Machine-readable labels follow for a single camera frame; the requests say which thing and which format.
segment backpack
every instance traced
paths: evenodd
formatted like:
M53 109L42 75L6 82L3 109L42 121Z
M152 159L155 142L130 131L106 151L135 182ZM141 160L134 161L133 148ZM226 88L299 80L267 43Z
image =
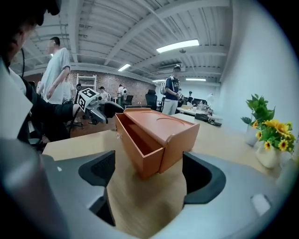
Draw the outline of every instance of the backpack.
M171 83L172 83L172 89L174 90L174 86L173 86L173 76L170 76L171 77ZM166 81L167 81L167 79L166 80L164 80L164 81L162 81L162 83L161 83L161 86L160 86L160 93L162 94L162 95L166 95Z

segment man with backpack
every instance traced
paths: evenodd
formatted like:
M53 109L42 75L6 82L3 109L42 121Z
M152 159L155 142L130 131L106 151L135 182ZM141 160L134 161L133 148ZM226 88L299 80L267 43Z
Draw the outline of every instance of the man with backpack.
M161 84L161 91L165 95L165 102L163 107L163 114L173 115L176 112L178 106L178 98L179 98L179 74L181 72L181 68L176 66L173 69L172 76L168 77Z

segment drawer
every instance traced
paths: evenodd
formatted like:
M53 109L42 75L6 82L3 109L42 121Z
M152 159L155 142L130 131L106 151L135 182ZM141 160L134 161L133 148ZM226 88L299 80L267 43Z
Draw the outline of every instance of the drawer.
M157 173L162 162L164 147L125 114L116 114L116 128L121 134L125 151L139 176L146 179Z

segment cable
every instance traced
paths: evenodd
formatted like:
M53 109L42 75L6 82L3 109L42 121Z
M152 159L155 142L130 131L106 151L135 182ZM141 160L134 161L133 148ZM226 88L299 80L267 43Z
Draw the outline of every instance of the cable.
M23 48L21 48L22 55L23 55L23 71L22 71L22 78L24 77L24 71L25 71L25 54Z

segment dark hair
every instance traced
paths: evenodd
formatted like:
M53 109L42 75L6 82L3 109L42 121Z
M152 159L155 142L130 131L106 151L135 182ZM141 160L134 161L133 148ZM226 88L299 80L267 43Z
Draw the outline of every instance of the dark hair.
M176 66L175 68L173 68L173 72L181 72L181 68Z
M27 1L18 1L17 4L15 1L7 1L5 3L5 8L12 9L15 16L9 19L8 24L7 15L4 13L0 15L0 22L4 22L4 24L1 25L1 30L5 33L2 34L0 39L0 57L2 57L6 66L9 65L7 54L11 50L10 45L15 41L14 36L21 31L21 26L29 25L33 27L36 24L42 25L44 14L42 11L43 5L44 1L40 0L31 0L30 4Z
M52 37L50 40L53 40L56 45L60 46L60 39L59 39L59 37L55 36L55 37Z

